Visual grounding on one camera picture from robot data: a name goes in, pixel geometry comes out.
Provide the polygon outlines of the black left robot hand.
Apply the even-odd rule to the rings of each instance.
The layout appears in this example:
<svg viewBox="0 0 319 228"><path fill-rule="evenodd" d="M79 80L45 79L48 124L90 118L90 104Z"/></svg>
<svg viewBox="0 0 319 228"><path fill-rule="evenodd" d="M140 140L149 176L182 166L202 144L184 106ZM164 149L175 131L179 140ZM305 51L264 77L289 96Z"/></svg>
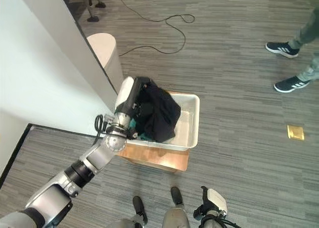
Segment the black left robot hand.
<svg viewBox="0 0 319 228"><path fill-rule="evenodd" d="M115 113L124 113L131 118L137 112L138 96L145 85L151 82L149 77L131 77L124 79L115 103Z"/></svg>

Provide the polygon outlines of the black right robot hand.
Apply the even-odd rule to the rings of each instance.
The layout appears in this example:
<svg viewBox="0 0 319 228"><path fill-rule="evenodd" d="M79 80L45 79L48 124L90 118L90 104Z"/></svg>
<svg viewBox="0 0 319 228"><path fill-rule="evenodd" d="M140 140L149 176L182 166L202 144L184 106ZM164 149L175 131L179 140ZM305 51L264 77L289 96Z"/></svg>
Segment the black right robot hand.
<svg viewBox="0 0 319 228"><path fill-rule="evenodd" d="M209 210L217 212L228 212L226 199L220 195L219 192L206 186L202 188L202 200L203 200L203 211L206 213Z"/></svg>

